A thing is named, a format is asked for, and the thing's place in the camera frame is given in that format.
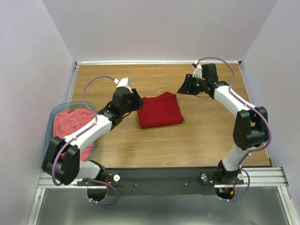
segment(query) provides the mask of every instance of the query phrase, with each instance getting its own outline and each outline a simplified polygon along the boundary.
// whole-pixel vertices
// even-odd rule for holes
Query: blue plastic bin
[[[94,112],[96,112],[96,107],[94,106],[94,104],[92,104],[91,102],[86,102],[86,104],[94,110]],[[48,145],[50,143],[50,140],[53,138],[53,123],[54,123],[54,117],[56,114],[65,111],[66,109],[69,109],[71,111],[74,111],[75,109],[78,108],[82,108],[82,109],[87,109],[87,107],[85,107],[85,105],[83,104],[83,102],[67,102],[67,103],[63,103],[58,105],[57,107],[55,107],[49,117],[49,122],[48,122],[48,127],[47,127],[47,132],[46,132],[46,137],[45,137],[45,143],[44,143],[44,156],[46,154]],[[95,153],[95,147],[96,147],[96,142],[93,143],[93,149],[92,149],[92,153],[90,155],[90,157],[86,160],[90,160],[92,158],[92,156]]]

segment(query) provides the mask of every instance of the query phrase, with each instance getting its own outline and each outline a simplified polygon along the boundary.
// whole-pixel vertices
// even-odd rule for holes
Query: wooden table
[[[239,68],[232,65],[237,81],[233,89],[248,100]],[[231,71],[217,64],[219,80],[230,83]],[[110,75],[131,78],[131,87],[141,97],[155,97],[165,91],[176,93],[191,65],[104,65],[80,66],[72,101],[81,101],[81,92],[92,78]],[[98,79],[85,92],[85,100],[102,109],[113,96],[115,85]],[[177,95],[182,124],[140,129],[132,112],[115,129],[98,138],[93,160],[105,167],[217,166],[233,145],[234,116],[211,98]],[[255,152],[244,165],[270,165],[265,150]]]

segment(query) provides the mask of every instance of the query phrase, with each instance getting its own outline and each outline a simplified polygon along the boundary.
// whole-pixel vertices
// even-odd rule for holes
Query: gray wall
[[[73,60],[41,0],[0,1],[0,224],[27,224],[49,114]]]
[[[269,154],[283,166],[300,212],[300,1],[279,0],[249,49],[242,72],[252,101],[269,111]]]
[[[75,61],[242,60],[276,0],[43,0]]]

